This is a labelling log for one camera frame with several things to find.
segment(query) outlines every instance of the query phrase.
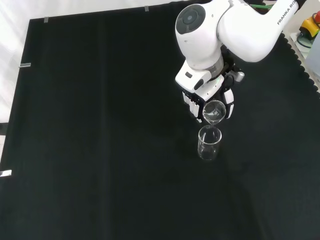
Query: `transparent cup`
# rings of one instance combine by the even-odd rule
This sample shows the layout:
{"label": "transparent cup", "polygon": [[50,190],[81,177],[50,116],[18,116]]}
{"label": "transparent cup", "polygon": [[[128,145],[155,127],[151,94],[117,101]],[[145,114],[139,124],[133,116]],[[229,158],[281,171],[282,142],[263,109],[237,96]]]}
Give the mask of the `transparent cup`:
{"label": "transparent cup", "polygon": [[206,125],[198,134],[198,155],[206,161],[216,159],[219,151],[221,131],[213,125]]}
{"label": "transparent cup", "polygon": [[210,124],[216,125],[225,118],[226,106],[218,100],[212,100],[203,107],[202,116]]}

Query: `metal clip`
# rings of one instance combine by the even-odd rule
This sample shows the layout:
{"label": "metal clip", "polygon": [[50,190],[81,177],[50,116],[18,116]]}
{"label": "metal clip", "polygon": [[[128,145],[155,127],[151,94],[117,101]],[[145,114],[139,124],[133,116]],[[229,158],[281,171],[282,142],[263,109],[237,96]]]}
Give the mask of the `metal clip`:
{"label": "metal clip", "polygon": [[30,62],[29,63],[21,63],[20,66],[19,66],[19,68],[29,68],[29,67],[31,67],[31,63]]}
{"label": "metal clip", "polygon": [[11,176],[11,174],[12,174],[12,170],[0,171],[0,178]]}

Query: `white backdrop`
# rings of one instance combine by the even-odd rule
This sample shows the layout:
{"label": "white backdrop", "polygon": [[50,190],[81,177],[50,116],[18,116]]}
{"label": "white backdrop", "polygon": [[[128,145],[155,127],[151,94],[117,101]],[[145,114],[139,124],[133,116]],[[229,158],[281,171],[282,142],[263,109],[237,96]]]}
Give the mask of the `white backdrop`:
{"label": "white backdrop", "polygon": [[[126,9],[179,0],[0,0],[0,123],[8,122],[30,19]],[[308,0],[289,23],[291,32],[320,10]]]}

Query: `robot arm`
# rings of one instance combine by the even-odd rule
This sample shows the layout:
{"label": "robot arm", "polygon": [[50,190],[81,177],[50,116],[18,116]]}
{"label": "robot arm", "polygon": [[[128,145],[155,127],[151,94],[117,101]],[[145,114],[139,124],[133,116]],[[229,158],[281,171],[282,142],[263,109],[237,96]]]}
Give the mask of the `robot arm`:
{"label": "robot arm", "polygon": [[295,0],[278,0],[267,14],[261,15],[238,1],[221,17],[217,36],[244,61],[261,61],[270,53],[298,8]]}
{"label": "robot arm", "polygon": [[247,62],[258,62],[274,47],[281,31],[306,0],[277,0],[265,15],[243,0],[212,0],[192,4],[178,15],[175,34],[185,62],[175,77],[183,99],[198,119],[212,98],[221,99],[229,118],[234,107],[230,78],[244,73],[224,59],[221,46]]}

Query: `black cloth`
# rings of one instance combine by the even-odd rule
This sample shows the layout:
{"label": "black cloth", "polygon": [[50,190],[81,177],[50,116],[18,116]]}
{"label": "black cloth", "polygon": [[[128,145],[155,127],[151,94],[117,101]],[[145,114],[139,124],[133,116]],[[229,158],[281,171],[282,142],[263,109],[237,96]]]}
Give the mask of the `black cloth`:
{"label": "black cloth", "polygon": [[234,87],[215,162],[175,76],[193,2],[30,21],[0,179],[5,240],[312,239],[319,98],[281,36]]}

